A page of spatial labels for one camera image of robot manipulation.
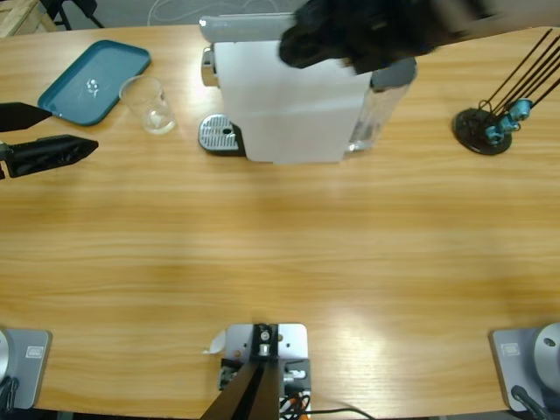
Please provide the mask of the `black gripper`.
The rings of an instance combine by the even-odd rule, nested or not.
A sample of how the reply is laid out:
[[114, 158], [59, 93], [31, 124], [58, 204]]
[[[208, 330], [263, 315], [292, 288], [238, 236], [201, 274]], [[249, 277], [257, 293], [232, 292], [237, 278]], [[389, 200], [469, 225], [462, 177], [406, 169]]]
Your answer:
[[[26, 103], [4, 102], [0, 104], [0, 131], [26, 130], [52, 115]], [[0, 142], [0, 179], [6, 179], [8, 174], [14, 179], [74, 165], [98, 147], [95, 140], [71, 135], [42, 137], [19, 144]]]
[[279, 58], [299, 69], [342, 60], [356, 74], [431, 53], [426, 1], [309, 1], [280, 39]]

